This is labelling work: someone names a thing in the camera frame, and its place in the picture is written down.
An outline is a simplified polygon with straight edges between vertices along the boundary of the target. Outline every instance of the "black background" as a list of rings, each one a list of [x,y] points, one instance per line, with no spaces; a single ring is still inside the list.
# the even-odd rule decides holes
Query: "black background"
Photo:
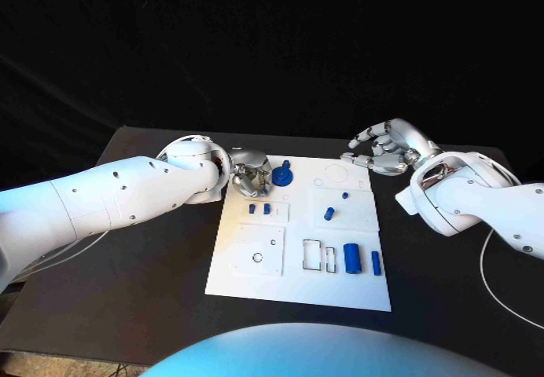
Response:
[[[91,167],[123,125],[353,138],[394,117],[543,178],[532,9],[50,3],[0,5],[5,189]]]

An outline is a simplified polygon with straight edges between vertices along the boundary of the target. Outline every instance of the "black table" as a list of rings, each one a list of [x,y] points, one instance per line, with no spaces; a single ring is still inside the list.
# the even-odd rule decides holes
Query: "black table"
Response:
[[[190,131],[123,128],[99,163],[153,156]],[[224,148],[337,159],[345,140],[203,133]],[[477,150],[506,163],[497,148]],[[223,202],[187,205],[113,231],[70,262],[32,276],[0,327],[0,349],[126,364],[155,364],[184,347],[259,324],[315,322],[386,331],[432,343],[514,375],[544,370],[544,332],[497,304],[480,278],[490,227],[445,237],[394,200],[410,174],[371,174],[393,312],[204,294]],[[507,305],[544,322],[544,262],[494,236],[490,285]]]

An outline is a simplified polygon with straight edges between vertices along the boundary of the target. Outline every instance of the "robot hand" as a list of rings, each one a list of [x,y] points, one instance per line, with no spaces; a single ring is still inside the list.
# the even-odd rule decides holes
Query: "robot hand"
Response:
[[[418,128],[403,119],[389,120],[368,127],[350,142],[355,148],[373,137],[374,157],[344,153],[341,160],[373,169],[383,175],[400,175],[409,165],[418,169],[426,161],[442,153],[441,148]]]

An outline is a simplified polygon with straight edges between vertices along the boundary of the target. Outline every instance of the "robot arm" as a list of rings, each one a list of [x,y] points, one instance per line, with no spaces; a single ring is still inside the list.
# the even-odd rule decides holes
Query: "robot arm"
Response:
[[[379,137],[376,156],[345,153],[341,159],[384,175],[415,167],[410,186],[396,196],[409,214],[419,213],[445,236],[484,220],[514,249],[544,259],[544,184],[520,185],[511,172],[478,153],[444,152],[403,119],[370,127],[350,147],[371,137]]]
[[[221,189],[236,170],[233,157],[210,138],[191,138],[172,142],[158,159],[125,159],[0,192],[0,291],[28,265],[58,247],[136,225],[185,203],[221,200]],[[244,174],[246,163],[256,177]],[[236,179],[253,187],[252,193],[265,196],[272,170],[267,155],[246,151],[237,166]],[[237,181],[234,184],[246,194]]]

